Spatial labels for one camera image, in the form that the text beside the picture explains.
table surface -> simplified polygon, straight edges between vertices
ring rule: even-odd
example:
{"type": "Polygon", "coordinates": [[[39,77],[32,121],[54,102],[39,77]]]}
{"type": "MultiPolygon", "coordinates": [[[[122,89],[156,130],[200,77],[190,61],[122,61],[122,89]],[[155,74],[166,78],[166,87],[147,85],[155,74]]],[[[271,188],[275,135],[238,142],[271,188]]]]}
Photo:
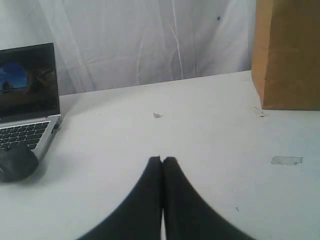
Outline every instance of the table surface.
{"type": "Polygon", "coordinates": [[[61,110],[36,174],[0,184],[2,239],[81,236],[159,155],[254,238],[320,239],[320,112],[261,111],[249,71],[66,95],[61,110]]]}

white cloth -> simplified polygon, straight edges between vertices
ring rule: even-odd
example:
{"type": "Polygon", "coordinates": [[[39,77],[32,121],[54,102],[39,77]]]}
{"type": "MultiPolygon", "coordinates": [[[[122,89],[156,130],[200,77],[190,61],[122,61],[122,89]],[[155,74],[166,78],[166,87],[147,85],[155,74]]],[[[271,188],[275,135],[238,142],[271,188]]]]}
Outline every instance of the white cloth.
{"type": "Polygon", "coordinates": [[[0,49],[54,42],[60,94],[251,68],[255,0],[0,0],[0,49]]]}

silver laptop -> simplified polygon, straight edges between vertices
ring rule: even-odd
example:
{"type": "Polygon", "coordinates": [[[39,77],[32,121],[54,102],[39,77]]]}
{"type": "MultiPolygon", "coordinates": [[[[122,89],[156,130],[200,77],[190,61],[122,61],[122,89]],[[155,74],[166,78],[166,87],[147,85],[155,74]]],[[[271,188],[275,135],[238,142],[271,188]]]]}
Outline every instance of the silver laptop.
{"type": "Polygon", "coordinates": [[[0,50],[0,151],[26,145],[41,159],[60,118],[53,43],[0,50]]]}

